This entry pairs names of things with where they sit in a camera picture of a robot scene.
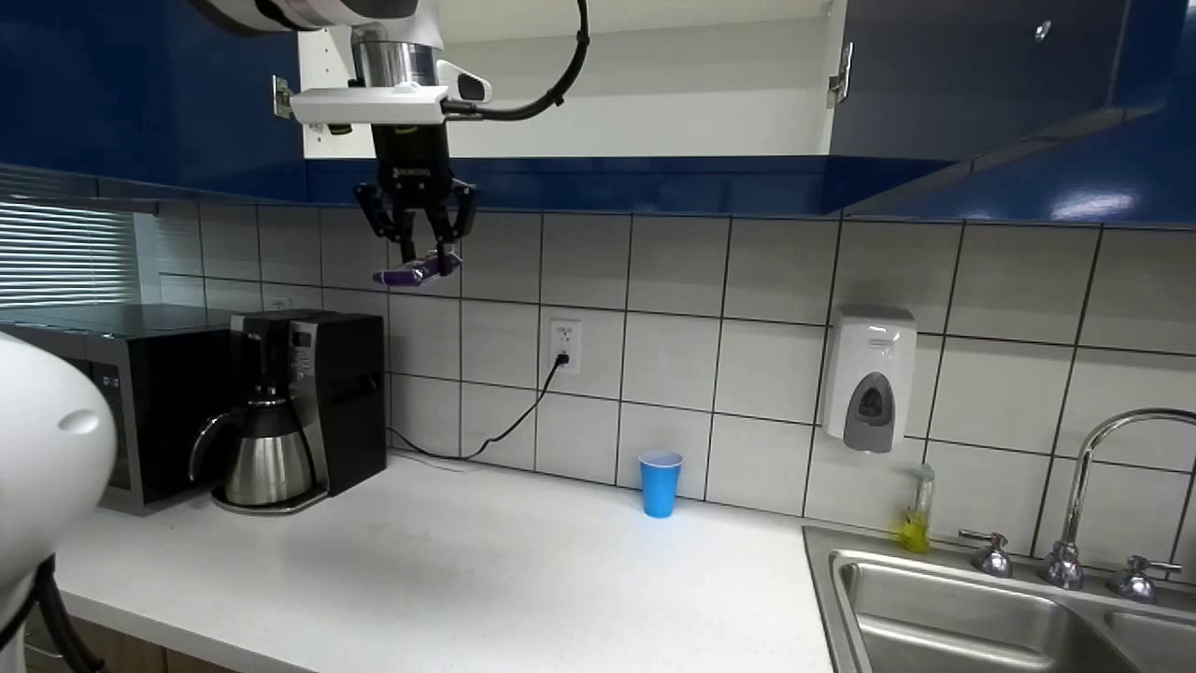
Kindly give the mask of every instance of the white countertop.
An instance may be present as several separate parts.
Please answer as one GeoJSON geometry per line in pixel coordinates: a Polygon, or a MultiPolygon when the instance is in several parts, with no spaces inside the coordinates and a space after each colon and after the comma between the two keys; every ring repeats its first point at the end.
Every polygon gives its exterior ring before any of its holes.
{"type": "Polygon", "coordinates": [[[425,462],[279,520],[95,514],[60,588],[86,621],[255,673],[831,673],[794,520],[645,520],[627,489],[425,462]]]}

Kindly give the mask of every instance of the sink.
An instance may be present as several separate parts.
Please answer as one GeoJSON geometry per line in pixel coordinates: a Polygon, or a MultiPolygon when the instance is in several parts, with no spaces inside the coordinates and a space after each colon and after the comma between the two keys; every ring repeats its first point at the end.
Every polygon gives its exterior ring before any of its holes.
{"type": "Polygon", "coordinates": [[[1085,590],[1028,566],[983,578],[974,551],[802,534],[837,673],[1196,673],[1196,590],[1161,588],[1142,605],[1100,578],[1085,590]]]}
{"type": "Polygon", "coordinates": [[[1110,632],[1150,673],[1194,673],[1196,669],[1196,621],[1119,610],[1119,614],[1110,614],[1110,632]]]}
{"type": "Polygon", "coordinates": [[[1136,669],[1079,614],[1043,596],[858,558],[840,558],[837,581],[875,673],[1136,669]]]}

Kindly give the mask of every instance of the window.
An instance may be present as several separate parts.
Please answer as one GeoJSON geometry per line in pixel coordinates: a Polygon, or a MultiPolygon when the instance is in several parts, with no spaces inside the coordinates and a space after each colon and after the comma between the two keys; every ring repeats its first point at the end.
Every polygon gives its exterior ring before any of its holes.
{"type": "Polygon", "coordinates": [[[0,308],[140,302],[131,214],[0,202],[0,308]]]}

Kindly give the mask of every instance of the blue cup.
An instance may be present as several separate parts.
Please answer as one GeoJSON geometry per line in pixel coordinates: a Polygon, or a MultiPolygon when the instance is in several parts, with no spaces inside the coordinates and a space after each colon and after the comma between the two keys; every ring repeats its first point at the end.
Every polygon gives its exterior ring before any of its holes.
{"type": "Polygon", "coordinates": [[[670,520],[676,504],[679,457],[659,452],[639,462],[644,514],[670,520]]]}

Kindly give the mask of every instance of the yellow bottle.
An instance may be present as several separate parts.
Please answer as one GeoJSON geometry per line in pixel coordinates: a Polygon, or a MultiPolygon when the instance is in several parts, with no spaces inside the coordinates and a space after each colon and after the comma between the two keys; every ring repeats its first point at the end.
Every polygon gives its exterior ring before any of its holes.
{"type": "Polygon", "coordinates": [[[893,541],[909,554],[926,554],[929,551],[929,504],[934,504],[934,470],[929,463],[922,463],[916,470],[918,478],[918,498],[913,509],[903,509],[898,515],[898,528],[893,528],[893,541]]]}

